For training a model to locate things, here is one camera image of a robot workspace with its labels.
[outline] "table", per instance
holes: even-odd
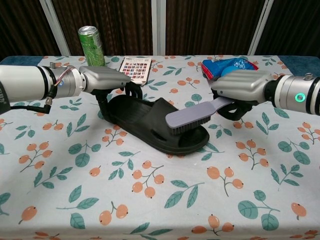
[[[143,98],[163,97],[178,109],[210,101],[200,63],[234,57],[152,56]],[[291,73],[278,56],[243,57],[274,78]],[[119,69],[123,57],[105,59]],[[50,62],[86,65],[83,56],[45,56],[38,65]],[[9,111],[0,126],[3,239],[306,239],[320,230],[314,115],[269,102],[237,122],[215,114],[204,124],[209,143],[186,156],[159,152],[104,121],[87,93],[55,99],[49,115]]]

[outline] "black cable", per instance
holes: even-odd
[[[45,101],[45,105],[41,106],[11,106],[11,110],[15,109],[26,109],[28,111],[34,111],[37,113],[49,114],[52,104],[52,99],[54,99],[57,95],[58,87],[52,85],[49,93],[47,94],[47,100]]]
[[[12,106],[11,109],[27,109],[27,106]]]

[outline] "green can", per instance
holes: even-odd
[[[100,34],[95,26],[83,26],[78,30],[88,66],[105,66],[105,56],[102,48]]]

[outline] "can lid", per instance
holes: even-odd
[[[95,26],[83,26],[79,28],[78,33],[81,35],[89,35],[94,34],[96,31],[97,28]]]

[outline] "snack package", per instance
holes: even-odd
[[[203,60],[201,69],[203,75],[211,80],[220,78],[222,75],[236,69],[257,70],[258,67],[244,58],[236,57],[216,61],[210,59]]]

